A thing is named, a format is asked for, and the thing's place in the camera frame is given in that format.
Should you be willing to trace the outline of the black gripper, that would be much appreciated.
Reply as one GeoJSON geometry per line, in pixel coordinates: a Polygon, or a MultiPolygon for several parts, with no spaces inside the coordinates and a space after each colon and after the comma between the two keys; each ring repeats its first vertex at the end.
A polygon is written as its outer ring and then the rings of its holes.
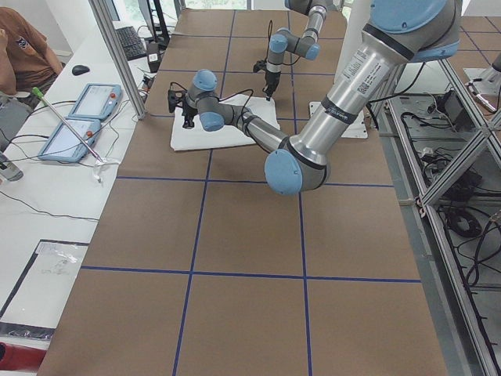
{"type": "Polygon", "coordinates": [[[185,129],[194,128],[194,118],[198,115],[198,111],[195,107],[191,107],[189,104],[184,103],[182,105],[182,116],[184,117],[182,127],[185,129]]]}
{"type": "Polygon", "coordinates": [[[273,93],[277,90],[280,80],[280,72],[271,72],[267,70],[265,72],[265,87],[263,92],[266,94],[266,100],[271,101],[273,93]]]}

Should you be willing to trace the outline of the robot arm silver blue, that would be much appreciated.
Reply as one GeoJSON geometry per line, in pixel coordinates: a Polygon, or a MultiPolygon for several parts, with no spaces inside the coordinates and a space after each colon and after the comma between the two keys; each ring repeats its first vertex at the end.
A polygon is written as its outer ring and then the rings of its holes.
{"type": "Polygon", "coordinates": [[[169,109],[180,104],[188,127],[198,116],[207,132],[231,125],[252,138],[269,152],[265,178],[277,193],[314,190],[330,174],[328,151],[395,67],[456,53],[461,9],[460,1],[371,2],[360,46],[297,135],[286,135],[248,107],[223,103],[215,93],[217,78],[210,70],[199,70],[179,99],[169,99],[169,109]]]}
{"type": "Polygon", "coordinates": [[[304,30],[295,34],[289,27],[272,32],[272,21],[268,28],[268,50],[263,60],[254,64],[253,71],[265,73],[262,89],[270,101],[278,89],[284,67],[292,67],[299,60],[315,60],[319,55],[319,36],[331,11],[340,12],[344,1],[285,1],[284,6],[293,13],[306,17],[304,30]]]}

